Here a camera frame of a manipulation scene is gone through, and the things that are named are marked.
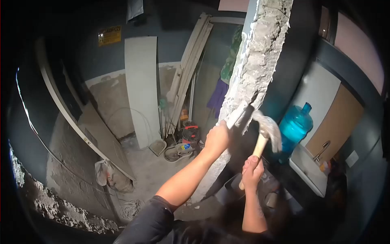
hammer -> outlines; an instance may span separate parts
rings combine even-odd
[[[260,110],[256,110],[252,113],[252,119],[259,123],[259,137],[257,138],[255,149],[252,155],[257,156],[260,159],[269,139],[271,139],[272,151],[274,153],[282,150],[282,136],[276,122],[268,116],[264,116]],[[244,190],[244,184],[241,180],[239,187]]]

hammer head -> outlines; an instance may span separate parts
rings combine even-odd
[[[278,124],[268,116],[264,116],[260,110],[252,113],[252,119],[259,123],[259,133],[271,140],[272,151],[274,153],[282,150],[282,136]]]

person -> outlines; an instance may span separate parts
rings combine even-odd
[[[194,193],[213,162],[227,149],[230,131],[224,120],[212,128],[204,149],[181,171],[172,176],[139,211],[115,240],[123,243],[248,243],[267,230],[267,223],[257,197],[257,185],[264,166],[257,156],[250,156],[243,166],[245,209],[242,235],[235,236],[207,220],[174,220],[173,212]]]

forearm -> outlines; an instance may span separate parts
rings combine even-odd
[[[195,192],[217,158],[207,150],[202,150],[192,162],[165,182],[156,195],[163,197],[174,206],[181,206]]]
[[[267,230],[267,222],[261,210],[256,191],[245,191],[243,231],[261,233]]]

hand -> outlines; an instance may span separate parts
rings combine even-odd
[[[220,125],[214,126],[207,134],[203,150],[217,159],[226,150],[229,139],[230,130],[226,126],[226,121],[222,120]]]
[[[259,161],[259,158],[255,155],[249,156],[243,166],[243,184],[245,192],[256,192],[257,185],[260,178],[264,173],[263,160]]]

